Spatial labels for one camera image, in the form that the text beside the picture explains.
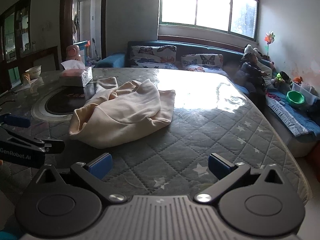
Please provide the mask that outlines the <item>cream sweatshirt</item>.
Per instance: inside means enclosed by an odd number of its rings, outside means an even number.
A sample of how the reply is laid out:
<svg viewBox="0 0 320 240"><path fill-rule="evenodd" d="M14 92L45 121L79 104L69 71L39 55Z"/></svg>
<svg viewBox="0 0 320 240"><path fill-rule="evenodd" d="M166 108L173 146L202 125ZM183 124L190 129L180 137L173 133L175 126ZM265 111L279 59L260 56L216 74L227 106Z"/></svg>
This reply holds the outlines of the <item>cream sweatshirt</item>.
<svg viewBox="0 0 320 240"><path fill-rule="evenodd" d="M175 91L159 90L149 79L120 86L115 77L108 77L74 110L69 137L98 149L135 141L167 127L174 103Z"/></svg>

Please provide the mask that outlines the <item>pile of dark clothes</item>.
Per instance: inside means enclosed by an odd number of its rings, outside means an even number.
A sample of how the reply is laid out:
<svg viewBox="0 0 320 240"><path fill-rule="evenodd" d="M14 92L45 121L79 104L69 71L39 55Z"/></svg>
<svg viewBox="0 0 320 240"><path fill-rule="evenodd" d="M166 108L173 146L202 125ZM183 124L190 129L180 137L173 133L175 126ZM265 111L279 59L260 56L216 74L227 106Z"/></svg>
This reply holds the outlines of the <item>pile of dark clothes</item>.
<svg viewBox="0 0 320 240"><path fill-rule="evenodd" d="M249 95L264 95L266 89L272 87L273 64L268 61L263 64L260 58L258 51L247 44L239 69L233 77L234 83L244 87Z"/></svg>

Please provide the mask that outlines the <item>black induction cooktop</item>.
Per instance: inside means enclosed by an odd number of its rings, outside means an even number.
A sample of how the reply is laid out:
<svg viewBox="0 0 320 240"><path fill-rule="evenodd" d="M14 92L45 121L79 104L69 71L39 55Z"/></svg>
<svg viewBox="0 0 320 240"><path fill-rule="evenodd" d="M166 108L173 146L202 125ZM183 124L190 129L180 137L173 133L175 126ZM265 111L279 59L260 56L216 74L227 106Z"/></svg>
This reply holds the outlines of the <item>black induction cooktop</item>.
<svg viewBox="0 0 320 240"><path fill-rule="evenodd" d="M73 111L88 100L80 87L62 86L50 91L31 108L33 118L47 122L69 121Z"/></svg>

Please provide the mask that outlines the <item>ceramic bowl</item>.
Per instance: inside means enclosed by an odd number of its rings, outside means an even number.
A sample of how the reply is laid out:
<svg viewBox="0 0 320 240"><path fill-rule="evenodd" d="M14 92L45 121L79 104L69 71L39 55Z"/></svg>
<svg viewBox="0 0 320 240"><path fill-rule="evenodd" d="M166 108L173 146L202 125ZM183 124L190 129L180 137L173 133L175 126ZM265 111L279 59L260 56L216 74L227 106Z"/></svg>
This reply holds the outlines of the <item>ceramic bowl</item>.
<svg viewBox="0 0 320 240"><path fill-rule="evenodd" d="M41 75L41 65L29 68L25 73L29 75L31 80L38 79Z"/></svg>

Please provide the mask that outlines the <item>tissue box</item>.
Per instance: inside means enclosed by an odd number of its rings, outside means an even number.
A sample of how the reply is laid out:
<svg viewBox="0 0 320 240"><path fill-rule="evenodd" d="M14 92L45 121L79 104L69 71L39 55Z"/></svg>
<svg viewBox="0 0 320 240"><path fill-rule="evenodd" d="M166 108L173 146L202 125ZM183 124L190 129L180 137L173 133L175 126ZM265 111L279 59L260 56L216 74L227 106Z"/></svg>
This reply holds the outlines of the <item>tissue box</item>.
<svg viewBox="0 0 320 240"><path fill-rule="evenodd" d="M85 87L93 79L92 67L86 67L82 61L67 60L61 65L60 79L65 86Z"/></svg>

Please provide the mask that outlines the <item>pink water bottle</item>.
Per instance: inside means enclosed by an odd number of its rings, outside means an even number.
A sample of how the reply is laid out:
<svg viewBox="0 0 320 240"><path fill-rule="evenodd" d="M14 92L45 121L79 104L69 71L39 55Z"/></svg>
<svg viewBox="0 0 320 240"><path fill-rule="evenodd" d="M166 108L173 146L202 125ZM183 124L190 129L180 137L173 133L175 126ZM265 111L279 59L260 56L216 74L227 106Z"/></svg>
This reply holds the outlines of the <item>pink water bottle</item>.
<svg viewBox="0 0 320 240"><path fill-rule="evenodd" d="M76 45L70 45L66 48L66 60L77 60L82 61L80 55L80 48Z"/></svg>

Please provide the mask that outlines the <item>blue sofa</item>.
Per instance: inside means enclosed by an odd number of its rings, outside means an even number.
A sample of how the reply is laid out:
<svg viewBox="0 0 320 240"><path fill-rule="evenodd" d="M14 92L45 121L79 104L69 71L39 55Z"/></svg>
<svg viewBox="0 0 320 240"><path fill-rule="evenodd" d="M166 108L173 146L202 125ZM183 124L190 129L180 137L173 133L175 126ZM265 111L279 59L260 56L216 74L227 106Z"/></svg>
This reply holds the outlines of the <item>blue sofa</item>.
<svg viewBox="0 0 320 240"><path fill-rule="evenodd" d="M276 77L269 61L251 63L254 52L196 46L177 42L127 44L126 53L115 53L95 64L97 68L180 69L220 74L229 78L257 106L268 105L295 137L319 140L319 101L290 85L285 72Z"/></svg>

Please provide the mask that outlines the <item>dark wooden cabinet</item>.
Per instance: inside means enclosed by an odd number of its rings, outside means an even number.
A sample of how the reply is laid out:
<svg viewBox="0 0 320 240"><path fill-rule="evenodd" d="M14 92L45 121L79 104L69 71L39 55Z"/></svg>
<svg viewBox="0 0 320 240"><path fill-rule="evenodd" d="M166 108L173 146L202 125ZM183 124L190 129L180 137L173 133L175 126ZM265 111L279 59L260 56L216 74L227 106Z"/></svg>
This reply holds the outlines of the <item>dark wooden cabinet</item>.
<svg viewBox="0 0 320 240"><path fill-rule="evenodd" d="M1 14L1 52L12 62L31 52L31 0L19 0Z"/></svg>

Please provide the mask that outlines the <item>green plastic bowl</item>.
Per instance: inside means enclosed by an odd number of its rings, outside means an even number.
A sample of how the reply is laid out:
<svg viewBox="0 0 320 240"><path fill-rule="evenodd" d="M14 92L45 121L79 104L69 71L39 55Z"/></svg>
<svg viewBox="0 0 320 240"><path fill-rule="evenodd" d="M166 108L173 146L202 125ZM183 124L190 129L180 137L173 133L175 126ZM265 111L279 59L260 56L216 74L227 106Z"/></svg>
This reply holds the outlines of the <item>green plastic bowl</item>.
<svg viewBox="0 0 320 240"><path fill-rule="evenodd" d="M300 108L305 103L304 95L295 90L288 91L286 99L289 105L293 108Z"/></svg>

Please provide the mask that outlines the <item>right butterfly pillow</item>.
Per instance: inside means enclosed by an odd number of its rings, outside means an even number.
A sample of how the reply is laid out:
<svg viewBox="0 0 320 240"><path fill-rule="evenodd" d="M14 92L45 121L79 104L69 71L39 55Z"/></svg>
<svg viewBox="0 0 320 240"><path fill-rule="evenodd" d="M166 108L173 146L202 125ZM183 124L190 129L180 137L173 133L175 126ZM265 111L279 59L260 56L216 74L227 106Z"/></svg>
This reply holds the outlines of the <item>right butterfly pillow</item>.
<svg viewBox="0 0 320 240"><path fill-rule="evenodd" d="M223 66L222 54L188 54L181 56L183 70L196 72L212 72L221 70Z"/></svg>

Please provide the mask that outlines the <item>butterfly pillow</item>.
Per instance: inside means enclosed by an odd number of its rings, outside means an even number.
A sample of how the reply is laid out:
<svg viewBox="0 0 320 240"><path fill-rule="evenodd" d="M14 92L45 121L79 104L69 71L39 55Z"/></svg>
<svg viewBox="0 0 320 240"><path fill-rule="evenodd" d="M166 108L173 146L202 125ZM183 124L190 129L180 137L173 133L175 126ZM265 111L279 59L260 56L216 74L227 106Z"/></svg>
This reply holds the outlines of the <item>butterfly pillow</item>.
<svg viewBox="0 0 320 240"><path fill-rule="evenodd" d="M131 46L130 67L152 69L174 69L176 67L176 46Z"/></svg>
<svg viewBox="0 0 320 240"><path fill-rule="evenodd" d="M222 54L188 54L181 56L183 70L196 72L212 72L221 70L223 66Z"/></svg>

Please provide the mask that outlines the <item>green black toy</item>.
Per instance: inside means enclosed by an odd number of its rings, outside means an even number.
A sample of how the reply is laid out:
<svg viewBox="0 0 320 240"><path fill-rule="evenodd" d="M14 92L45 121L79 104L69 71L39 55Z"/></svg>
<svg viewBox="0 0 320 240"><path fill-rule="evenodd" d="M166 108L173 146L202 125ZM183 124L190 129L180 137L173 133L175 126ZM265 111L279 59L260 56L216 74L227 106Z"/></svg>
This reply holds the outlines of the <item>green black toy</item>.
<svg viewBox="0 0 320 240"><path fill-rule="evenodd" d="M291 79L284 71L281 71L271 80L271 83L274 88L278 88L282 84L290 84Z"/></svg>

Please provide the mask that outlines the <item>clear plastic bin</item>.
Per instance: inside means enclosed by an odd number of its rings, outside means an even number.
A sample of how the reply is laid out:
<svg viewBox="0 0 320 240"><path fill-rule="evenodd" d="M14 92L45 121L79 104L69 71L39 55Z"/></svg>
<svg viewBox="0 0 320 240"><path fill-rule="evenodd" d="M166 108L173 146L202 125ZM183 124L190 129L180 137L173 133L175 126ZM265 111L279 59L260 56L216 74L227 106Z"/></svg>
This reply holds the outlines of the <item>clear plastic bin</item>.
<svg viewBox="0 0 320 240"><path fill-rule="evenodd" d="M317 100L319 100L319 97L313 95L312 93L310 93L308 90L304 89L302 86L296 84L296 83L292 83L292 90L300 92L304 98L305 98L305 102L308 105L313 105L313 103Z"/></svg>

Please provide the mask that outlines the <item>left butterfly pillow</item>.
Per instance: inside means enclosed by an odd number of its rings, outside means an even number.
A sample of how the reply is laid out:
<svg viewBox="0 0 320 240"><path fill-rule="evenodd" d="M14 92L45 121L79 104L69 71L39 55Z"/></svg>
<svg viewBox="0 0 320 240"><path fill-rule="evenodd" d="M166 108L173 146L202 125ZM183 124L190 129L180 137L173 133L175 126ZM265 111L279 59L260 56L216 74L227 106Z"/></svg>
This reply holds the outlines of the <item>left butterfly pillow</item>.
<svg viewBox="0 0 320 240"><path fill-rule="evenodd" d="M131 46L130 67L152 69L174 69L176 67L176 46Z"/></svg>

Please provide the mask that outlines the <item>window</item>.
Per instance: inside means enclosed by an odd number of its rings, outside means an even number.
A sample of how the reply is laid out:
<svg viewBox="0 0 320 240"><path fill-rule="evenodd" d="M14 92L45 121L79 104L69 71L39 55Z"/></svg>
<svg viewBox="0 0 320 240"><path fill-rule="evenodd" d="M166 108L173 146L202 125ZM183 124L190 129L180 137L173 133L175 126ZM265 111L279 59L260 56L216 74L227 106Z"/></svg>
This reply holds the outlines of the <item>window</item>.
<svg viewBox="0 0 320 240"><path fill-rule="evenodd" d="M259 0L161 0L160 23L256 38Z"/></svg>

